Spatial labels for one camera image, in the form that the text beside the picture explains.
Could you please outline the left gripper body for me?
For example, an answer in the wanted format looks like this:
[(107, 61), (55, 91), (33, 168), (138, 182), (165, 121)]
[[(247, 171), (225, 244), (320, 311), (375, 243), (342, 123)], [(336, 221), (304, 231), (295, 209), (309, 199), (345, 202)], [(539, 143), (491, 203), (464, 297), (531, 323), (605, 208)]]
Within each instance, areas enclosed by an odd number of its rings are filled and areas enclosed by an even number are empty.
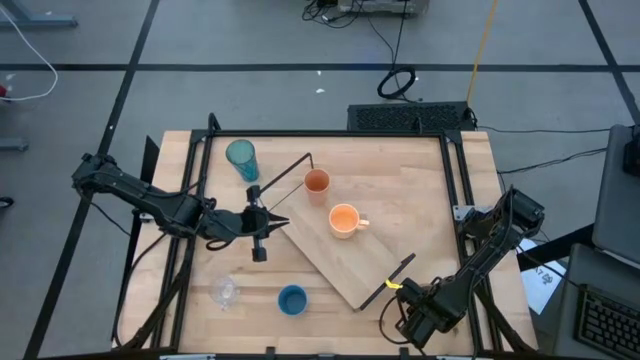
[(252, 261), (265, 262), (267, 251), (262, 245), (262, 239), (268, 236), (268, 212), (264, 207), (257, 205), (257, 199), (261, 195), (258, 185), (250, 186), (246, 190), (246, 195), (249, 205), (240, 213), (215, 210), (216, 199), (202, 197), (202, 238), (207, 240), (205, 245), (207, 250), (220, 251), (237, 238), (251, 237), (253, 239)]

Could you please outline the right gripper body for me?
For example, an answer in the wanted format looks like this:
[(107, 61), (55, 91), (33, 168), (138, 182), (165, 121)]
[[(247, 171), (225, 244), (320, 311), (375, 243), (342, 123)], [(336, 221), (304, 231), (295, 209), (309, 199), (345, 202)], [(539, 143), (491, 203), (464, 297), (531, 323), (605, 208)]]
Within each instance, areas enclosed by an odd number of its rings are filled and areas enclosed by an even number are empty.
[(414, 347), (423, 349), (433, 333), (446, 322), (443, 306), (436, 301), (441, 290), (440, 281), (420, 285), (405, 279), (400, 285), (397, 301), (402, 310), (397, 330)]

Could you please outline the tall peach tumbler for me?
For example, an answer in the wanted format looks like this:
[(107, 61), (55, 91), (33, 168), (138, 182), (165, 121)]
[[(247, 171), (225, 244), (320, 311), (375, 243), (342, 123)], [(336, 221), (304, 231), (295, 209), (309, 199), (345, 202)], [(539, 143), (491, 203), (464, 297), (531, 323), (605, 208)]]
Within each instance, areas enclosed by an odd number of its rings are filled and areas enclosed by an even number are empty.
[(322, 206), (326, 203), (330, 183), (330, 176), (323, 169), (311, 169), (305, 174), (304, 188), (312, 205)]

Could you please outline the teal faceted tumbler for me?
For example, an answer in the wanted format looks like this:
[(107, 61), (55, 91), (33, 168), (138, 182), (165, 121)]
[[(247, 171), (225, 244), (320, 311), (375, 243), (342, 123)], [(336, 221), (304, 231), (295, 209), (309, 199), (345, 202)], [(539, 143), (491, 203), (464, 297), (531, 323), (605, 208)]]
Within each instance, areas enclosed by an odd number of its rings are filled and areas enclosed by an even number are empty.
[(249, 140), (232, 141), (227, 146), (225, 155), (244, 181), (254, 182), (259, 178), (256, 150)]

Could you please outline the peach mug with handle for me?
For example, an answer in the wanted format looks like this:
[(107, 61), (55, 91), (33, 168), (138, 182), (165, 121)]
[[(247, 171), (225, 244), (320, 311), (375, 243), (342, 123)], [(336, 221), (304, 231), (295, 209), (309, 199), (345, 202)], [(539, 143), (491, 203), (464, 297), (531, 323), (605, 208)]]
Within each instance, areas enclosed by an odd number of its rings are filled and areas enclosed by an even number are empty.
[(329, 212), (331, 233), (338, 239), (348, 239), (358, 230), (365, 230), (370, 222), (363, 219), (359, 211), (349, 204), (338, 204)]

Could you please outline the clear glass mug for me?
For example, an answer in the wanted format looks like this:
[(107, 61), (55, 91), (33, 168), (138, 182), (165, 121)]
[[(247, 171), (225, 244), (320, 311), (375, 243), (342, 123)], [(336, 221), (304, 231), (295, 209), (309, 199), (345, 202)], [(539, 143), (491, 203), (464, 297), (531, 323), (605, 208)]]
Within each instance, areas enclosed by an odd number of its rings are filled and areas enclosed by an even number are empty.
[(230, 275), (223, 275), (212, 280), (208, 293), (222, 310), (228, 310), (236, 302), (239, 288)]

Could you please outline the blue ribbed cup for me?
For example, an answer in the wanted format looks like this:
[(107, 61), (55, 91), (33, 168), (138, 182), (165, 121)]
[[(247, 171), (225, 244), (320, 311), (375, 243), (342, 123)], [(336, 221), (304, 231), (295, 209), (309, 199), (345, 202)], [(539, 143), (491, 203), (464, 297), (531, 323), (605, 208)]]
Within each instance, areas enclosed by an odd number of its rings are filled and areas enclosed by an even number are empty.
[(301, 315), (306, 311), (308, 305), (307, 293), (298, 285), (287, 285), (280, 291), (277, 304), (285, 315)]

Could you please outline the wooden shelf with black legs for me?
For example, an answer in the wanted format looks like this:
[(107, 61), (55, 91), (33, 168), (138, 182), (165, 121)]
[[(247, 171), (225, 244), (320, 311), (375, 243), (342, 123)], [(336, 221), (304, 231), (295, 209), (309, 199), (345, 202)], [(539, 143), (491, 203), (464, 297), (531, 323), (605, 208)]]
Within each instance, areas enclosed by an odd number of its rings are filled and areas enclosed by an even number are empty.
[[(351, 308), (362, 311), (384, 291), (385, 280), (395, 281), (414, 262), (416, 254), (394, 254), (374, 234), (365, 210), (334, 186), (329, 187), (324, 205), (312, 205), (304, 188), (304, 176), (315, 168), (312, 154), (305, 153), (261, 187), (260, 199), (270, 212), (290, 219), (281, 228), (283, 233)], [(334, 237), (329, 212), (338, 204), (354, 206), (370, 222), (369, 227), (348, 239)]]

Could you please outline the white paper sheet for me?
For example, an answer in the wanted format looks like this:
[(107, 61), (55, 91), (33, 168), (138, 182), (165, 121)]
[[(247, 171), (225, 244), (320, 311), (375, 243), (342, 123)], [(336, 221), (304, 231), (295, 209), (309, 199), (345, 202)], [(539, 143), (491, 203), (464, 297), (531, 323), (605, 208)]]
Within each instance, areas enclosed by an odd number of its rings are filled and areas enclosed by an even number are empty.
[(558, 261), (550, 261), (521, 273), (528, 306), (537, 315), (543, 312), (565, 272)]

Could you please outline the black keyboard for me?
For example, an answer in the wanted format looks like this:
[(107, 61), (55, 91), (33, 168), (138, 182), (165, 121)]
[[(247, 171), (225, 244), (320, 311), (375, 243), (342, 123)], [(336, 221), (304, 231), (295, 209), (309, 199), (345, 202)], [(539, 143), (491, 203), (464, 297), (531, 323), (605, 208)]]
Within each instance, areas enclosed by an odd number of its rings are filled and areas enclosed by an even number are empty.
[(574, 339), (618, 360), (640, 360), (640, 305), (581, 284)]

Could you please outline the grey laptop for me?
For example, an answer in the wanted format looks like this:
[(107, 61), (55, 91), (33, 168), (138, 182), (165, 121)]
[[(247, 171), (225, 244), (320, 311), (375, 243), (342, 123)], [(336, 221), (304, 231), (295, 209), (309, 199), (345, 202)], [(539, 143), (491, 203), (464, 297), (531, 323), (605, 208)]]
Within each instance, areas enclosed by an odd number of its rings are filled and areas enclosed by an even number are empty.
[(640, 125), (609, 131), (592, 240), (640, 268)]

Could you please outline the grey floor device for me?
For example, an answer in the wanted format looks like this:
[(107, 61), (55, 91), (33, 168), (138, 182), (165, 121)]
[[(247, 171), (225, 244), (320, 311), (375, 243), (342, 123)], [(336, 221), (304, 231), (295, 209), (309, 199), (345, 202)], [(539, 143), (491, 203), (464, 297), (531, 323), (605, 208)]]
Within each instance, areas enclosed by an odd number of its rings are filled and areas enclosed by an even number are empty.
[(420, 15), (431, 0), (336, 0), (341, 12), (396, 13)]

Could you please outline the grey desk foot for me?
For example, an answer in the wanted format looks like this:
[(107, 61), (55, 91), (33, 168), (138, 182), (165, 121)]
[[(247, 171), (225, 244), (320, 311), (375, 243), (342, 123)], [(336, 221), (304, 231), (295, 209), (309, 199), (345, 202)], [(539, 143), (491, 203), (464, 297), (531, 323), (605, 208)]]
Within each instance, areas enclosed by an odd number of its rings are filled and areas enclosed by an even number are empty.
[(18, 27), (77, 27), (78, 22), (71, 15), (46, 15), (30, 11), (21, 0), (0, 0), (0, 27), (13, 24)]

